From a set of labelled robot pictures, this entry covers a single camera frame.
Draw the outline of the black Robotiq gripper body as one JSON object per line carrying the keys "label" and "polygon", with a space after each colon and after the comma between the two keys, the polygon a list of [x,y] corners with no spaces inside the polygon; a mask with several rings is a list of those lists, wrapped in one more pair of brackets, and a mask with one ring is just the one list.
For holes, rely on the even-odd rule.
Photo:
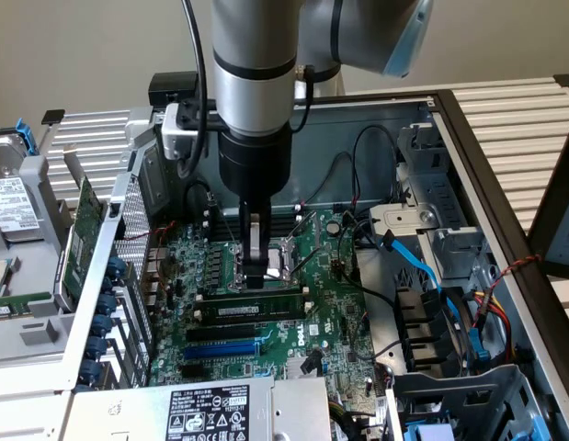
{"label": "black Robotiq gripper body", "polygon": [[288,183],[291,128],[248,137],[227,131],[219,135],[219,170],[223,184],[247,202],[262,202]]}

